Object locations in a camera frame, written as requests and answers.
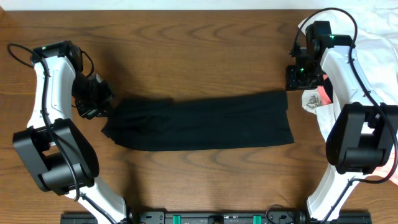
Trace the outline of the black t-shirt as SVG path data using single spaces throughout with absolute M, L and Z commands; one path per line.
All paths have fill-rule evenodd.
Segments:
M 102 129 L 115 144 L 140 151 L 194 151 L 292 144 L 287 94 L 272 91 L 177 103 L 128 98 Z

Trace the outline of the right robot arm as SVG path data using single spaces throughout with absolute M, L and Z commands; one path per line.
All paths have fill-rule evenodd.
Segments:
M 397 146 L 397 106 L 387 105 L 366 78 L 355 38 L 333 34 L 328 21 L 305 29 L 306 47 L 294 44 L 286 68 L 287 90 L 314 90 L 331 82 L 336 121 L 326 139 L 328 167 L 307 199 L 309 223 L 336 223 L 359 182 L 387 164 Z

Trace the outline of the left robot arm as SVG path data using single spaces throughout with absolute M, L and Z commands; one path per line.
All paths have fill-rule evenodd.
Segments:
M 113 93 L 93 71 L 83 73 L 88 54 L 70 40 L 28 51 L 37 85 L 32 116 L 12 143 L 38 188 L 86 208 L 65 213 L 60 223 L 134 223 L 125 199 L 99 177 L 95 150 L 72 120 L 106 117 Z

